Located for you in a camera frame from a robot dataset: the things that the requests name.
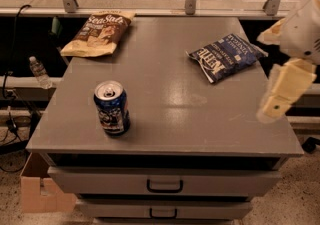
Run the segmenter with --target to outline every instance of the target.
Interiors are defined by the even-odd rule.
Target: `gray tabletop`
[[[42,153],[298,156],[286,120],[255,115],[267,79],[258,63],[213,85],[186,52],[230,33],[236,18],[135,18],[112,56],[73,58],[27,149]],[[93,102],[103,81],[128,94],[131,128],[108,137]]]

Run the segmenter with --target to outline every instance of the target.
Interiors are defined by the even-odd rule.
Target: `brown snack bag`
[[[73,40],[62,50],[62,56],[97,57],[112,54],[135,13],[102,11],[92,14]]]

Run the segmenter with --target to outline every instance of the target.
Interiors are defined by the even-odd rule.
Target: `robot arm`
[[[288,16],[261,33],[258,41],[280,45],[292,57],[274,65],[257,117],[270,123],[285,114],[316,79],[320,64],[320,0],[302,0]]]

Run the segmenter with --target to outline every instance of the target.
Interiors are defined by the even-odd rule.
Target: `snack bag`
[[[230,34],[188,56],[199,62],[210,83],[251,66],[267,53],[235,34]]]
[[[62,56],[96,57],[112,54],[135,13],[103,11],[92,14],[73,40],[62,50]]]

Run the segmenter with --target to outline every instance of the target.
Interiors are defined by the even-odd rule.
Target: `blue snack bag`
[[[210,83],[216,83],[251,66],[261,57],[267,56],[267,53],[239,36],[230,34],[188,53],[188,56],[199,62]]]

